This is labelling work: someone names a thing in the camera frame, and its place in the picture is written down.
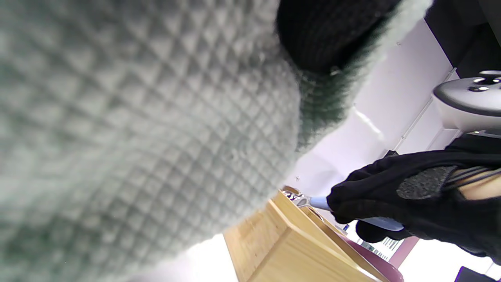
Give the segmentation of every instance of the white wall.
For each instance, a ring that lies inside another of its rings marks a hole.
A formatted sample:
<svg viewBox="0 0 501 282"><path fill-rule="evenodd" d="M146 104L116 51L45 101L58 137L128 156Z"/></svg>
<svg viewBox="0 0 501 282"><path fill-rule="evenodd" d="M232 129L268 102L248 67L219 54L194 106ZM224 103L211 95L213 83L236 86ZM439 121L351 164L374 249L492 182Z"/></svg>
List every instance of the white wall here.
<svg viewBox="0 0 501 282"><path fill-rule="evenodd" d="M351 113L339 129L312 149L310 157L298 161L288 181L299 176L300 180L295 184L300 185L303 192L326 194L328 185L310 185L307 181L315 178L315 166L320 167L318 171L331 170L338 175L334 178L339 180L394 149L430 99L433 88L450 70L447 57L426 22L421 20L375 67L355 100L356 108L383 132L384 140L379 140L367 124ZM420 138L415 142L429 145L429 140ZM327 169L326 162L332 166L330 169ZM300 168L304 168L304 174L309 176L303 177Z"/></svg>
<svg viewBox="0 0 501 282"><path fill-rule="evenodd" d="M461 266L484 274L491 264L490 258L470 255L453 244L419 240L398 270L405 282L454 282ZM497 273L488 274L499 279Z"/></svg>

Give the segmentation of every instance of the black glove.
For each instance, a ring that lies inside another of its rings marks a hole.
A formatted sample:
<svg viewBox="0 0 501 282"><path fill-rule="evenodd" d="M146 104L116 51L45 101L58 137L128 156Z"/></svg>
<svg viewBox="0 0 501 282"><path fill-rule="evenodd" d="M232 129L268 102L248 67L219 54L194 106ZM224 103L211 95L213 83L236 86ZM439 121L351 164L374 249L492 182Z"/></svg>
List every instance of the black glove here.
<svg viewBox="0 0 501 282"><path fill-rule="evenodd" d="M367 242L387 236L401 239L415 235L479 250L475 253L484 253L501 262L500 198L468 201L459 197L457 190L428 185L426 181L409 186L412 177L425 170L429 170L432 178L439 178L451 167L500 163L501 155L445 151L391 156L352 172L332 188L327 201L340 223L388 217L405 227L404 232L391 232L359 221L357 233Z"/></svg>

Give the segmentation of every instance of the wooden box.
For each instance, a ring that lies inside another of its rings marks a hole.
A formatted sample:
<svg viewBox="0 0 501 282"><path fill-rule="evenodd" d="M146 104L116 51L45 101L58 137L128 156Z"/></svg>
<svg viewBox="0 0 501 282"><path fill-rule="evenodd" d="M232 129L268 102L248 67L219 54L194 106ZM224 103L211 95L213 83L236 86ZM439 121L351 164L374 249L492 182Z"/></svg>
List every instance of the wooden box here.
<svg viewBox="0 0 501 282"><path fill-rule="evenodd" d="M239 282L388 282L336 228L282 193L224 238Z"/></svg>

